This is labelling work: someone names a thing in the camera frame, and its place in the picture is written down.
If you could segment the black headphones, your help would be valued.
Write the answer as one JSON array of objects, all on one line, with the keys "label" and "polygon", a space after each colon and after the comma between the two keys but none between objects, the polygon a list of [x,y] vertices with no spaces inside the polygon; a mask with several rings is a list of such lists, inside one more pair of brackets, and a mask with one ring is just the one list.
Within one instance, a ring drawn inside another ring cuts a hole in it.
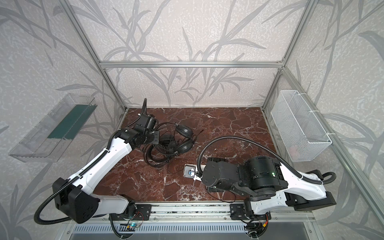
[{"label": "black headphones", "polygon": [[195,134],[192,128],[172,122],[160,123],[155,130],[166,129],[169,125],[174,126],[174,130],[167,130],[160,136],[158,143],[152,145],[157,152],[166,157],[178,156],[189,152],[194,147],[198,136],[204,131],[201,130]]},{"label": "black headphones", "polygon": [[174,140],[160,141],[158,145],[148,145],[144,150],[144,161],[152,168],[162,168],[176,156]]}]

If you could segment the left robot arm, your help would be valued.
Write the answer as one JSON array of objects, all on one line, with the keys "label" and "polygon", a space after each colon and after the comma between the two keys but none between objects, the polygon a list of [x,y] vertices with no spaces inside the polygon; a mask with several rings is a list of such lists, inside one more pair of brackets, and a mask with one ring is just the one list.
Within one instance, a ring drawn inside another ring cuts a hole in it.
[{"label": "left robot arm", "polygon": [[[38,225],[53,225],[73,220],[82,224],[94,216],[122,214],[130,201],[122,196],[101,196],[94,190],[104,176],[125,156],[142,145],[157,143],[159,132],[155,130],[157,120],[147,113],[144,100],[138,118],[125,128],[115,131],[107,146],[87,165],[67,179],[58,178],[52,185],[53,194],[36,210],[34,221]],[[51,202],[66,215],[56,220],[43,220],[41,213]]]}]

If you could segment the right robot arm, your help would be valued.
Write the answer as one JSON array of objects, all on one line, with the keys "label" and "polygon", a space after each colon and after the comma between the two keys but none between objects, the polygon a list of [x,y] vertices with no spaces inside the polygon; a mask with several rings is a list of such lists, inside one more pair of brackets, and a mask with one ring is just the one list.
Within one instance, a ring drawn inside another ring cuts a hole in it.
[{"label": "right robot arm", "polygon": [[[226,159],[209,158],[202,166],[205,151],[214,143],[227,139],[249,143],[270,155],[256,156],[240,165],[231,164]],[[305,212],[336,205],[332,193],[325,189],[325,185],[336,180],[334,172],[299,172],[272,150],[243,137],[222,136],[210,141],[198,155],[194,178],[207,188],[245,197],[249,218],[264,216],[281,207]]]}]

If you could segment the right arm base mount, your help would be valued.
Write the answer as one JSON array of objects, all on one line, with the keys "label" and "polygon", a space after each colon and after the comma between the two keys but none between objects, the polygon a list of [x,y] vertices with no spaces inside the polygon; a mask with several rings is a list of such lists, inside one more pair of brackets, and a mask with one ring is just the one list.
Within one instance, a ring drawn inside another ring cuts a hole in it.
[{"label": "right arm base mount", "polygon": [[230,218],[234,221],[266,221],[270,220],[271,213],[254,215],[251,210],[246,211],[244,204],[230,204]]}]

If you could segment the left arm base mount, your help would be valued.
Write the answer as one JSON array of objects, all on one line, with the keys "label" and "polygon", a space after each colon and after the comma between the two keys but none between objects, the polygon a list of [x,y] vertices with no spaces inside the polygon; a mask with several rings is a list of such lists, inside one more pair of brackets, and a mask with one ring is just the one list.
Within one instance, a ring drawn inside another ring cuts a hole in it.
[{"label": "left arm base mount", "polygon": [[111,214],[113,221],[148,221],[151,215],[151,204],[129,204],[122,214]]}]

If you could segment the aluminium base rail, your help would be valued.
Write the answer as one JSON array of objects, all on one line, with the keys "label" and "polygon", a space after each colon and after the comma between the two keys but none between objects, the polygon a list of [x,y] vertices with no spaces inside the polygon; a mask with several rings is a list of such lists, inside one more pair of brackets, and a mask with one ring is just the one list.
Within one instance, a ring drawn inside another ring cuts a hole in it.
[{"label": "aluminium base rail", "polygon": [[[223,202],[148,202],[136,204],[151,204],[152,210],[148,221],[144,223],[165,222],[228,222],[234,221],[230,218],[230,203]],[[232,204],[244,204],[240,201]],[[311,212],[296,212],[292,207],[283,207],[269,211],[270,222],[315,222]]]}]

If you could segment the clear plastic wall bin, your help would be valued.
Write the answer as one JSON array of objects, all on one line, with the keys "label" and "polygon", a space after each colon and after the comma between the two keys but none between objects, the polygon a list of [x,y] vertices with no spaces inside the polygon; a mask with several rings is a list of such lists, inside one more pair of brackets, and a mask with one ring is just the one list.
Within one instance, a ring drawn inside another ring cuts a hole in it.
[{"label": "clear plastic wall bin", "polygon": [[97,106],[94,97],[67,94],[9,156],[24,163],[57,162]]}]

